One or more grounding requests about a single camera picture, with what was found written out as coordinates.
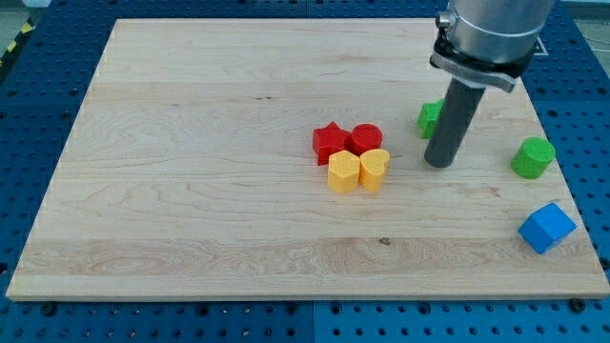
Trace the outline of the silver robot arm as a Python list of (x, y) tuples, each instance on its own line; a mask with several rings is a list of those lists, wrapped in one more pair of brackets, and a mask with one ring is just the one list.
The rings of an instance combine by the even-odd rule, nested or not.
[(513, 90), (554, 0), (450, 0), (436, 17), (433, 67), (473, 89)]

